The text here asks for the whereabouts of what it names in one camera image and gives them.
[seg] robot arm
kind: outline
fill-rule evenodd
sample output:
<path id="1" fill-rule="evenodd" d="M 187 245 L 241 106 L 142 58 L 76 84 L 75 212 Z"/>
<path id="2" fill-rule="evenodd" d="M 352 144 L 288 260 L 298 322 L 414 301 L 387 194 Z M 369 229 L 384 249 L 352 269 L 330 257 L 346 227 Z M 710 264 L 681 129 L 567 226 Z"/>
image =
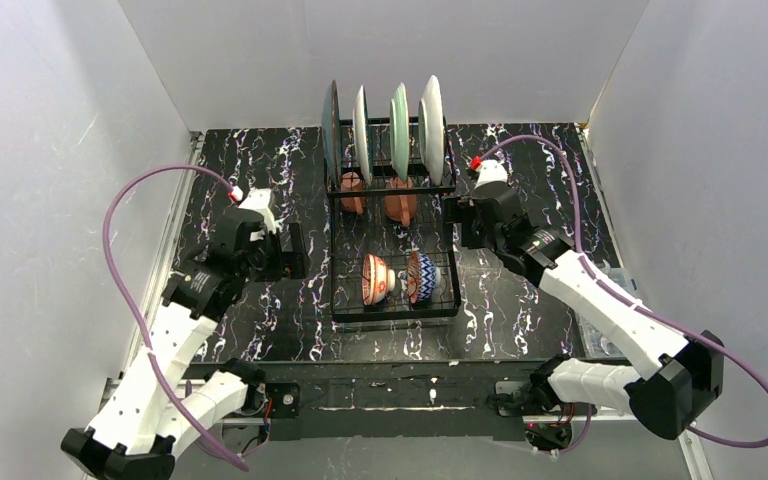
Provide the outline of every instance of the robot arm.
<path id="1" fill-rule="evenodd" d="M 461 244 L 491 250 L 508 270 L 581 313 L 631 363 L 555 357 L 531 376 L 526 396 L 546 411 L 583 402 L 630 412 L 656 435 L 676 438 L 722 392 L 722 355 L 641 314 L 642 303 L 575 252 L 569 238 L 532 225 L 498 162 L 477 170 L 473 194 L 446 201 L 447 221 L 462 226 Z"/>
<path id="2" fill-rule="evenodd" d="M 269 190 L 252 190 L 217 221 L 210 242 L 182 255 L 172 273 L 149 332 L 161 374 L 170 385 L 178 384 L 248 281 L 307 276 L 299 224 L 288 224 L 291 250 L 282 251 L 270 203 Z M 210 427 L 242 408 L 253 397 L 248 386 L 263 381 L 263 372 L 231 360 L 182 403 L 202 426 Z M 149 350 L 142 346 L 110 401 L 85 429 L 69 430 L 61 449 L 100 480 L 168 479 L 175 459 L 198 439 L 195 428 L 168 404 Z"/>

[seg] black marble tabletop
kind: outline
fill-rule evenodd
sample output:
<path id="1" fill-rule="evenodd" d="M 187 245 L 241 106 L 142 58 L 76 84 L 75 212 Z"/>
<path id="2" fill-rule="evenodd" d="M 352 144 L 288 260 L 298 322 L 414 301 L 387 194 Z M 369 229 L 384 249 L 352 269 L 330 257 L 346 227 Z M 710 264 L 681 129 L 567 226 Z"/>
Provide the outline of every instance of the black marble tabletop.
<path id="1" fill-rule="evenodd" d="M 496 143 L 528 133 L 567 152 L 582 201 L 582 241 L 595 261 L 617 265 L 616 254 L 572 124 L 450 125 L 458 193 L 469 191 L 467 165 Z M 539 144 L 518 143 L 496 158 L 510 173 L 533 223 L 572 234 L 570 187 L 563 167 Z M 450 319 L 337 324 L 329 315 L 328 201 L 322 182 L 318 128 L 211 130 L 200 164 L 244 191 L 269 187 L 276 218 L 300 222 L 310 256 L 303 281 L 250 283 L 196 361 L 418 361 L 543 359 L 560 352 L 581 355 L 572 311 L 505 270 L 491 253 L 456 252 L 463 303 Z M 207 178 L 196 178 L 178 242 L 178 254 L 209 238 L 213 221 L 230 206 Z"/>

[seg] wire rack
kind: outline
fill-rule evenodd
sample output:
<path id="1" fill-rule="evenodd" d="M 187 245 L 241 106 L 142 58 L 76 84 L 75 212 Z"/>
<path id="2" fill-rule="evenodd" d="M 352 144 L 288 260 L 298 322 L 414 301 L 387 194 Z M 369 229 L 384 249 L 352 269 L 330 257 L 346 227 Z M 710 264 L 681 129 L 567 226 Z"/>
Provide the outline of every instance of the wire rack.
<path id="1" fill-rule="evenodd" d="M 411 119 L 411 138 L 416 138 L 416 118 Z M 343 122 L 343 159 L 339 162 L 342 175 L 357 172 L 351 123 Z M 372 185 L 364 184 L 362 191 L 341 192 L 326 174 L 330 207 L 330 288 L 331 314 L 335 322 L 370 322 L 417 318 L 441 318 L 457 315 L 461 304 L 452 229 L 443 222 L 442 197 L 454 191 L 456 173 L 448 138 L 445 142 L 446 165 L 443 183 L 434 186 L 419 158 L 417 145 L 411 144 L 408 175 L 413 179 L 410 189 L 390 189 L 387 182 L 396 175 L 390 166 L 388 119 L 371 119 L 370 136 L 374 165 Z M 386 215 L 388 195 L 416 194 L 417 211 L 410 226 L 391 220 Z M 347 212 L 341 200 L 362 197 L 363 214 Z M 407 262 L 410 252 L 418 250 L 428 255 L 440 267 L 440 285 L 431 298 L 411 304 L 407 292 Z M 362 292 L 363 261 L 367 254 L 380 257 L 396 272 L 396 287 L 375 305 L 364 305 Z"/>

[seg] white wall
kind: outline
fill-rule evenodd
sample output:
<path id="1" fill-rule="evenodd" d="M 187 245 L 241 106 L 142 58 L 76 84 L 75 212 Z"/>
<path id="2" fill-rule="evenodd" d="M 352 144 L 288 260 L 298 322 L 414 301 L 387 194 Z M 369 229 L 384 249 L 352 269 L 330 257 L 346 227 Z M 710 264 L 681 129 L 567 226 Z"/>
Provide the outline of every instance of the white wall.
<path id="1" fill-rule="evenodd" d="M 431 74 L 454 122 L 584 122 L 648 0 L 120 0 L 191 130 L 318 125 Z"/>
<path id="2" fill-rule="evenodd" d="M 133 332 L 104 212 L 126 180 L 184 161 L 188 133 L 117 3 L 27 3 L 0 1 L 0 479 L 78 479 L 60 440 Z M 138 297 L 176 184 L 140 187 L 115 222 Z"/>
<path id="3" fill-rule="evenodd" d="M 768 2 L 652 0 L 591 125 L 621 253 L 649 302 L 768 377 Z M 729 367 L 701 426 L 760 439 L 768 400 Z M 768 478 L 768 449 L 704 445 L 717 478 Z"/>

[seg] blue patterned bowl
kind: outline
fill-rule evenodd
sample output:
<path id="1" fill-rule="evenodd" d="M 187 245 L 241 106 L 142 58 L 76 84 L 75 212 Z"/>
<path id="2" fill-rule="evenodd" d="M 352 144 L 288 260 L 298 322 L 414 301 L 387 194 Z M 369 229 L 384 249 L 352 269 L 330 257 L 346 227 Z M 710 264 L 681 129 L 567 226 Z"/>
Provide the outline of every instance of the blue patterned bowl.
<path id="1" fill-rule="evenodd" d="M 434 289 L 440 285 L 440 267 L 428 255 L 416 250 L 408 258 L 408 295 L 411 303 L 431 298 Z"/>

